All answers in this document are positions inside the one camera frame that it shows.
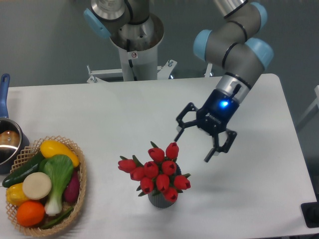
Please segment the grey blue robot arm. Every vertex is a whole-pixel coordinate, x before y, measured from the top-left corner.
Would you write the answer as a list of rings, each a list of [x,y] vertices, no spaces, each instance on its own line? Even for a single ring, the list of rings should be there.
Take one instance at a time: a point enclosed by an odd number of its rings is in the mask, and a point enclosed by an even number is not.
[[[217,0],[225,19],[218,31],[203,30],[193,52],[204,62],[224,69],[201,108],[189,103],[177,116],[178,132],[196,126],[213,138],[205,157],[227,153],[237,135],[227,124],[273,59],[269,44],[255,37],[266,24],[266,9],[247,0]],[[150,12],[147,0],[93,0],[84,18],[96,35],[110,39],[120,55],[125,81],[157,80],[158,45],[164,36],[162,21]]]

